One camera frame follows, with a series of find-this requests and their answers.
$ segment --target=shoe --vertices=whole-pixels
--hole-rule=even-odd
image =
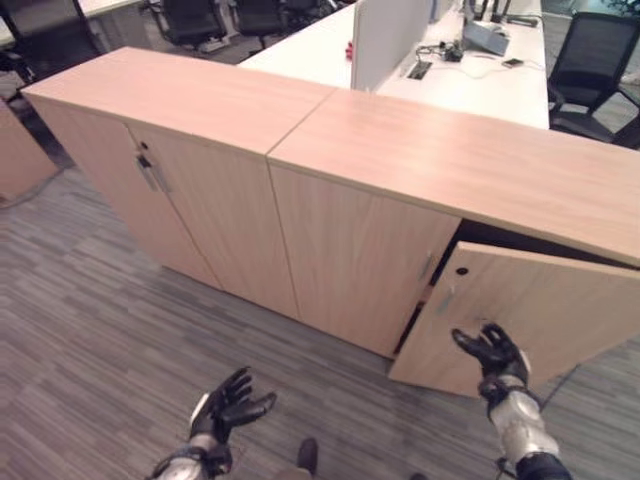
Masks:
[[[298,450],[296,466],[307,470],[312,477],[316,474],[318,468],[318,442],[316,442],[315,438],[306,438],[302,441],[300,450]]]

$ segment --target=cabinet handle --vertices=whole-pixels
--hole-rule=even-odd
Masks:
[[[451,285],[449,287],[449,293],[447,294],[446,297],[444,297],[444,300],[442,300],[442,302],[440,303],[440,306],[438,306],[438,309],[436,310],[436,315],[442,315],[445,312],[445,310],[451,303],[451,300],[453,299],[453,296],[455,295],[455,293],[456,293],[456,289],[453,285]]]
[[[153,177],[151,176],[151,173],[149,173],[149,169],[151,168],[151,164],[149,163],[149,160],[144,158],[144,155],[138,155],[136,157],[136,165],[138,167],[138,170],[140,170],[140,173],[142,174],[143,178],[146,180],[149,188],[153,192],[157,192],[158,187],[156,187],[156,183],[153,181]]]
[[[169,187],[169,183],[167,182],[164,173],[162,173],[162,168],[160,167],[160,165],[153,165],[152,172],[154,178],[156,179],[156,182],[158,182],[158,185],[160,186],[160,190],[162,190],[164,193],[171,193],[171,187]]]
[[[422,270],[420,271],[418,280],[424,280],[424,277],[427,276],[427,272],[429,271],[429,267],[431,266],[431,260],[433,260],[433,253],[429,252],[429,256],[427,257],[427,261],[424,262],[424,267],[422,267]]]

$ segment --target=cabinet top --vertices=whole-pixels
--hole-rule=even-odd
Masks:
[[[333,89],[125,47],[23,91],[264,154]]]
[[[269,161],[640,265],[632,150],[337,90]]]

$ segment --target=wooden panel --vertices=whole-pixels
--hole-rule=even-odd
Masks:
[[[0,195],[4,198],[25,193],[57,170],[3,101],[0,101],[0,151]]]
[[[42,100],[34,106],[146,252],[162,265],[220,288],[169,199],[142,177],[124,124]]]
[[[266,153],[333,90],[126,47],[24,92]]]
[[[391,356],[459,219],[271,173],[301,321]]]
[[[130,125],[223,288],[298,317],[263,155]]]
[[[640,265],[640,153],[338,90],[270,162]]]
[[[389,376],[475,395],[480,369],[450,332],[493,321],[529,356],[535,386],[640,333],[639,293],[640,272],[460,242]]]

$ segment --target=black glove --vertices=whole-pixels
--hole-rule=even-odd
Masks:
[[[204,433],[226,445],[232,428],[255,422],[273,408],[275,392],[258,400],[250,398],[252,378],[248,372],[248,367],[241,368],[209,393],[191,422],[189,438]]]
[[[512,375],[522,380],[524,387],[527,386],[529,368],[522,352],[495,323],[483,326],[478,338],[472,338],[457,328],[451,330],[451,336],[462,350],[478,359],[485,379]]]

